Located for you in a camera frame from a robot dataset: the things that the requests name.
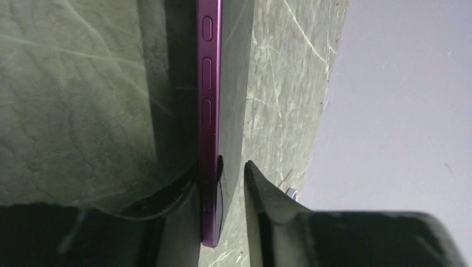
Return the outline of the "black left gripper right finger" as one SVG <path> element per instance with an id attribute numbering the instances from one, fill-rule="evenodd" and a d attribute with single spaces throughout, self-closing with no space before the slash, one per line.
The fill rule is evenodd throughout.
<path id="1" fill-rule="evenodd" d="M 445 226 L 422 212 L 312 211 L 248 161 L 251 266 L 465 266 Z"/>

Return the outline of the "black phone purple frame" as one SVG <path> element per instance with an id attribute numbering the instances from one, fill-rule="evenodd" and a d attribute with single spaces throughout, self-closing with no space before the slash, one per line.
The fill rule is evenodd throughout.
<path id="1" fill-rule="evenodd" d="M 201 243 L 218 245 L 237 187 L 254 1 L 196 3 Z"/>

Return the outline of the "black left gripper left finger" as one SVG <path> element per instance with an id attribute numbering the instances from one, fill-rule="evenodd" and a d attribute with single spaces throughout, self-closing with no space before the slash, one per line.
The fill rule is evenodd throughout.
<path id="1" fill-rule="evenodd" d="M 198 168 L 118 213 L 36 202 L 1 206 L 2 266 L 197 266 Z"/>

